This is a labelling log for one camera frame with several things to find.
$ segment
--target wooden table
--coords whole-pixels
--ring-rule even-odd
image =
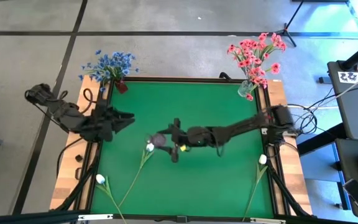
[[[96,82],[91,82],[91,80],[86,77],[82,83],[80,95],[78,97],[77,105],[80,107],[80,110],[83,110],[87,105],[88,102],[84,99],[82,92],[85,88],[89,88],[92,92],[94,97],[99,94],[99,84]],[[261,96],[261,106],[262,108],[266,107],[264,105],[264,94],[263,90],[260,89],[260,96]],[[268,81],[268,95],[270,98],[271,105],[286,105],[287,101],[285,99],[283,83],[280,80],[269,80]],[[85,115],[89,115],[91,110],[88,110]],[[68,135],[67,144],[73,142],[74,140],[78,139],[79,136],[77,134],[70,133]],[[294,138],[285,137],[286,142],[296,146],[296,142]],[[91,151],[91,161],[93,160],[94,152],[96,151],[96,144],[92,146]],[[82,157],[85,156],[86,149],[86,141],[82,140],[79,141],[74,146],[68,148],[63,157],[62,163],[60,165],[59,175],[56,181],[55,190],[53,191],[52,201],[50,203],[50,208],[56,208],[62,204],[62,202],[68,197],[70,192],[74,189],[75,185],[78,181],[75,178],[76,170],[80,169],[83,165],[83,162],[77,162],[75,160],[75,156],[81,155]],[[300,158],[298,152],[284,144],[280,148],[280,157],[282,161],[282,169],[285,178],[285,185],[294,196],[296,201],[302,206],[302,208],[311,214],[311,206],[308,198],[308,193],[306,189],[305,180],[303,177],[302,167],[300,163]],[[88,196],[89,190],[89,181],[85,185],[82,196],[81,196],[81,203],[79,204],[79,208],[85,207],[86,198]],[[284,214],[284,205],[282,196],[280,193],[280,189],[275,184],[275,198],[277,201],[277,208],[279,214]]]

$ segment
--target vase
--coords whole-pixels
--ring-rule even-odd
[[[124,80],[115,81],[114,84],[116,85],[118,92],[121,94],[128,90],[128,86],[124,83]]]
[[[239,89],[238,89],[238,93],[241,97],[246,97],[247,93],[249,93],[252,89],[252,87],[254,86],[254,84],[250,81],[250,80],[244,80]]]

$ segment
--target artificial pink flowers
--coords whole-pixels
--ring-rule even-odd
[[[245,39],[239,43],[240,46],[230,45],[227,50],[228,54],[234,55],[234,60],[237,60],[238,66],[246,75],[246,80],[253,83],[245,96],[247,100],[252,101],[254,97],[251,92],[261,85],[263,88],[267,88],[267,79],[264,78],[266,72],[272,74],[280,73],[280,64],[273,63],[270,68],[264,70],[262,68],[263,62],[270,57],[270,54],[275,50],[285,51],[287,46],[283,42],[280,35],[276,33],[272,34],[270,38],[271,43],[267,44],[267,36],[269,33],[261,33],[258,37],[259,41]]]

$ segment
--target artificial blue flowers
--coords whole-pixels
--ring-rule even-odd
[[[106,89],[104,85],[111,79],[122,81],[124,76],[130,74],[135,55],[131,53],[125,54],[124,52],[114,52],[110,57],[108,54],[101,55],[101,52],[102,50],[95,52],[95,55],[100,55],[96,64],[88,62],[86,65],[81,66],[85,74],[79,75],[78,77],[80,80],[83,80],[84,76],[88,75],[91,80],[95,79],[97,82],[101,82],[102,87],[100,91],[104,91]]]

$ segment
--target green table surface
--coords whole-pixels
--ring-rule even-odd
[[[127,82],[129,90],[112,94],[112,105],[135,114],[135,123],[104,142],[98,173],[109,177],[117,203],[124,197],[140,164],[145,138],[180,118],[181,128],[227,126],[257,113],[256,102],[237,94],[238,84]],[[172,146],[170,136],[167,145]],[[127,215],[188,215],[243,217],[255,184],[262,153],[258,130],[236,136],[218,157],[212,147],[180,152],[174,164],[164,151],[155,151],[120,209]],[[118,213],[110,198],[95,189],[91,213]],[[247,217],[272,218],[265,174]]]

